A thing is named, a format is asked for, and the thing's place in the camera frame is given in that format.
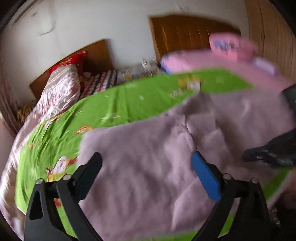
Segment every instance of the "cartoon print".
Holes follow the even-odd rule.
[[[65,112],[66,112],[66,110],[62,110],[62,112],[61,112],[60,114],[58,114],[58,115],[56,115],[56,116],[54,116],[54,117],[51,117],[51,118],[50,118],[50,119],[44,124],[43,128],[46,129],[47,127],[50,126],[51,123],[59,121],[59,120],[60,120],[59,117],[60,117],[63,113],[65,113]]]
[[[66,168],[77,162],[77,157],[70,159],[66,156],[61,156],[54,168],[46,168],[47,182],[54,182],[60,180],[66,173]]]
[[[35,143],[30,143],[28,148],[29,148],[30,150],[32,150],[34,147],[35,147]]]
[[[178,78],[178,85],[182,90],[200,90],[200,78],[192,74],[182,75]]]
[[[108,113],[108,114],[106,114],[106,116],[102,117],[101,120],[102,121],[107,121],[107,120],[118,119],[118,118],[121,118],[121,116],[120,115],[117,115],[117,113]]]
[[[57,199],[57,198],[55,198],[54,199],[54,204],[56,205],[56,207],[61,207],[61,202]]]
[[[175,97],[178,97],[181,95],[183,95],[183,91],[182,91],[182,89],[178,89],[178,90],[174,90],[169,96],[171,98],[175,98]]]
[[[77,113],[75,113],[75,116],[76,116],[76,115],[80,115],[83,111],[84,111],[84,110],[82,110],[82,111],[78,111]]]
[[[79,130],[75,133],[75,135],[91,131],[92,129],[93,128],[90,126],[83,126],[83,127],[79,128]]]
[[[128,84],[126,84],[126,88],[130,89],[130,88],[134,88],[137,87],[137,84],[135,82],[129,82]]]

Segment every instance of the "pink blanket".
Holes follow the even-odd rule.
[[[277,170],[243,163],[242,152],[295,127],[274,93],[200,93],[158,117],[87,132],[78,165],[94,152],[103,167],[80,206],[104,240],[174,236],[201,227],[214,202],[191,167],[195,150],[222,173],[266,186]],[[288,180],[273,190],[271,207]]]
[[[225,68],[264,90],[282,91],[291,81],[282,75],[272,76],[252,63],[232,62],[214,55],[211,50],[183,51],[162,59],[170,73],[192,72],[203,68]]]

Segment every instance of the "wooden wardrobe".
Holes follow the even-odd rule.
[[[283,75],[296,82],[296,37],[269,0],[245,0],[250,39],[259,56],[277,64]]]

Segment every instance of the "folded blanket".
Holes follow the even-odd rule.
[[[244,91],[199,93],[158,117],[91,130],[77,164],[100,152],[103,167],[80,206],[104,240],[193,237],[214,202],[192,170],[192,153],[200,151],[235,179],[258,178],[271,207],[288,184],[288,170],[243,163],[241,155],[294,127],[281,97]]]

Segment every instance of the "curtain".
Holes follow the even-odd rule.
[[[2,54],[0,52],[0,112],[4,125],[15,137],[20,129],[17,122],[17,102],[14,98],[7,72],[5,71]]]

